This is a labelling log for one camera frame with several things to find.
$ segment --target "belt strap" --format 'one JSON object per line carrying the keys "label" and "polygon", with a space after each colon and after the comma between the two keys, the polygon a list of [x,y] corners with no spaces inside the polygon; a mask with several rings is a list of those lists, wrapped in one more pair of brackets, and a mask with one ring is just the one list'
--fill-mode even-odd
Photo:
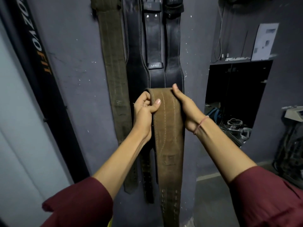
{"label": "belt strap", "polygon": [[184,122],[181,105],[172,88],[148,89],[151,102],[161,99],[153,115],[158,183],[164,227],[179,227],[184,154]]}
{"label": "belt strap", "polygon": [[166,86],[174,83],[184,92],[184,75],[180,64],[180,21],[184,12],[183,0],[164,1],[164,22],[166,35]]}
{"label": "belt strap", "polygon": [[[97,11],[106,69],[109,96],[119,145],[132,129],[131,107],[124,57],[119,0],[91,0]],[[133,164],[125,181],[124,189],[132,193],[138,187],[137,164]]]}
{"label": "belt strap", "polygon": [[161,3],[160,0],[142,0],[145,25],[147,68],[150,88],[165,88],[165,72],[161,60]]}
{"label": "belt strap", "polygon": [[[125,41],[127,50],[126,70],[129,86],[130,103],[133,103],[142,92],[151,86],[151,77],[142,55],[142,15],[141,0],[123,0]],[[147,203],[154,203],[152,187],[150,149],[147,143],[140,152],[143,174],[143,188]]]}

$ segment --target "red thread bracelet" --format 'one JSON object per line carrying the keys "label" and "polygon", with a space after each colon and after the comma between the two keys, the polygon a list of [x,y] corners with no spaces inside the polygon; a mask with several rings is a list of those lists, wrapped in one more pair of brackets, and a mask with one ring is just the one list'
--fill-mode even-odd
{"label": "red thread bracelet", "polygon": [[205,118],[203,118],[201,120],[201,122],[198,124],[198,126],[196,127],[196,129],[194,130],[194,135],[196,135],[197,130],[199,129],[199,127],[201,126],[201,124],[204,122],[204,120],[206,120],[207,118],[209,118],[209,116],[206,116]]}

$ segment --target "white paper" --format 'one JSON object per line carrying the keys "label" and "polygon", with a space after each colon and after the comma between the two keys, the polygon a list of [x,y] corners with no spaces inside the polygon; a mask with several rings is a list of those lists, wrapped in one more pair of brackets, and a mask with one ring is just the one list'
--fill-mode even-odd
{"label": "white paper", "polygon": [[268,60],[279,23],[260,24],[252,52],[252,61]]}

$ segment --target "hand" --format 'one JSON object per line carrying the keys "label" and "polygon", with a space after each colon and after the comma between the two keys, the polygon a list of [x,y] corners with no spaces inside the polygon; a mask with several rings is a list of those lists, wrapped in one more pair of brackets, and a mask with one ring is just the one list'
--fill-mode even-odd
{"label": "hand", "polygon": [[199,110],[194,101],[192,101],[178,89],[176,84],[172,86],[172,89],[175,96],[181,101],[183,111],[186,114],[186,129],[194,132],[205,115]]}
{"label": "hand", "polygon": [[143,92],[134,103],[134,127],[142,134],[143,144],[146,144],[152,137],[152,113],[160,107],[161,100],[157,99],[151,105],[151,96]]}

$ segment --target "maroon sleeve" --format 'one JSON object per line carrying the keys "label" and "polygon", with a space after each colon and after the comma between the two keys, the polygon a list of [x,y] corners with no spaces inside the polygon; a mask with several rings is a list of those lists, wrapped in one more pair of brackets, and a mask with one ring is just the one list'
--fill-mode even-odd
{"label": "maroon sleeve", "polygon": [[262,167],[244,171],[229,189],[241,226],[303,226],[303,191]]}
{"label": "maroon sleeve", "polygon": [[42,208],[53,214],[41,227],[106,227],[113,200],[98,180],[89,177],[47,199]]}

